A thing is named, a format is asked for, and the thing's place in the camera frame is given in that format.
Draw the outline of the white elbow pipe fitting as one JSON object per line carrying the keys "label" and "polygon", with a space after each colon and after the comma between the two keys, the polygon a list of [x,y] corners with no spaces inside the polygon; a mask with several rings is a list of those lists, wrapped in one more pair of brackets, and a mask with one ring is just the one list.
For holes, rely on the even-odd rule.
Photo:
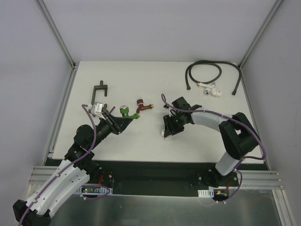
{"label": "white elbow pipe fitting", "polygon": [[161,136],[162,136],[165,140],[170,140],[170,139],[171,139],[171,136],[165,136],[165,130],[164,130],[164,129],[161,131]]}

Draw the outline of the green plastic faucet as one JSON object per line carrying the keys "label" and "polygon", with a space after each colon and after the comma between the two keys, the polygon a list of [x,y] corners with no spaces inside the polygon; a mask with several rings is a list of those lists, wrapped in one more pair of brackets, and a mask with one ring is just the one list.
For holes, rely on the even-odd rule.
{"label": "green plastic faucet", "polygon": [[119,111],[122,115],[122,118],[130,118],[130,119],[139,119],[140,117],[140,114],[139,113],[134,113],[132,115],[129,115],[129,107],[127,105],[122,105],[120,108],[119,108]]}

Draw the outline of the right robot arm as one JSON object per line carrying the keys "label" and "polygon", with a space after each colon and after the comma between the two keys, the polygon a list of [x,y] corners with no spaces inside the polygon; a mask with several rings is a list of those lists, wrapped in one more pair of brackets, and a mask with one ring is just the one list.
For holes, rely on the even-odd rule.
{"label": "right robot arm", "polygon": [[231,116],[207,110],[201,105],[191,106],[184,97],[180,97],[169,104],[165,95],[161,96],[164,107],[170,110],[163,117],[163,137],[172,137],[184,131],[186,124],[201,125],[220,133],[225,153],[215,166],[207,172],[202,180],[207,186],[218,187],[224,185],[229,175],[248,159],[248,154],[259,146],[262,150],[260,160],[265,160],[267,153],[244,113],[238,112]]}

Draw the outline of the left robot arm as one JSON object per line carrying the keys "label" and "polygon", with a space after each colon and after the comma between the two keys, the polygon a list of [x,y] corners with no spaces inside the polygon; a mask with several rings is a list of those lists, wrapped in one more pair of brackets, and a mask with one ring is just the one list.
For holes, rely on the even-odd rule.
{"label": "left robot arm", "polygon": [[81,125],[74,142],[56,171],[33,195],[13,205],[20,226],[48,226],[59,208],[85,183],[99,179],[99,165],[92,150],[110,134],[121,134],[131,118],[104,114],[98,125]]}

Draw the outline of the grey metal faucet fixture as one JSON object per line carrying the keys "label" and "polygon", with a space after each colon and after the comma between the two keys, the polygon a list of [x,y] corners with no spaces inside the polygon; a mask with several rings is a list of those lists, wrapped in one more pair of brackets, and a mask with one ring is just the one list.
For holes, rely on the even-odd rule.
{"label": "grey metal faucet fixture", "polygon": [[111,114],[116,107],[113,106],[111,109],[108,109],[108,105],[104,104],[102,107],[102,114]]}

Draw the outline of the brown plastic faucet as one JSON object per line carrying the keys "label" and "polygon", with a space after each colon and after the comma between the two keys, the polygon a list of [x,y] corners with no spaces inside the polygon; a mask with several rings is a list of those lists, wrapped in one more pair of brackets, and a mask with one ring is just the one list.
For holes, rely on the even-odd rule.
{"label": "brown plastic faucet", "polygon": [[144,111],[144,110],[148,110],[148,109],[154,108],[153,104],[144,105],[143,99],[138,99],[136,102],[137,102],[137,105],[138,105],[136,113],[140,113],[140,111]]}

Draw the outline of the white faucet with blue cap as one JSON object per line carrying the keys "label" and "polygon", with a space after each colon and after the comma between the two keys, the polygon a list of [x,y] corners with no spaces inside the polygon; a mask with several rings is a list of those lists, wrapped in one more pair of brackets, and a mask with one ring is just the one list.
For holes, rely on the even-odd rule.
{"label": "white faucet with blue cap", "polygon": [[204,88],[204,94],[206,96],[209,96],[209,95],[214,96],[214,97],[221,97],[222,96],[222,93],[216,89],[216,83],[215,82],[213,82],[212,84],[204,84],[204,83],[200,82],[200,83],[197,83],[197,85],[199,87]]}

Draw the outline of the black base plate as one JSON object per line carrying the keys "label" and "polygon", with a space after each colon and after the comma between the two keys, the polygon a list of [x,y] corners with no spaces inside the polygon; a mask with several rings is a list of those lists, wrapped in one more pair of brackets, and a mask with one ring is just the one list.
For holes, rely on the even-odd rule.
{"label": "black base plate", "polygon": [[111,188],[118,195],[196,197],[208,189],[204,180],[214,163],[97,161],[89,183]]}

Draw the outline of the aluminium frame rail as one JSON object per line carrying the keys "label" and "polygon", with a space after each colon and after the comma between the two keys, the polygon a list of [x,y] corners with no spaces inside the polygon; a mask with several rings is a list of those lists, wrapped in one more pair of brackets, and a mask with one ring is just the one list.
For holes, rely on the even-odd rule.
{"label": "aluminium frame rail", "polygon": [[[35,166],[29,180],[30,185],[42,185],[56,171],[57,166]],[[243,189],[284,190],[285,186],[277,171],[241,170]]]}

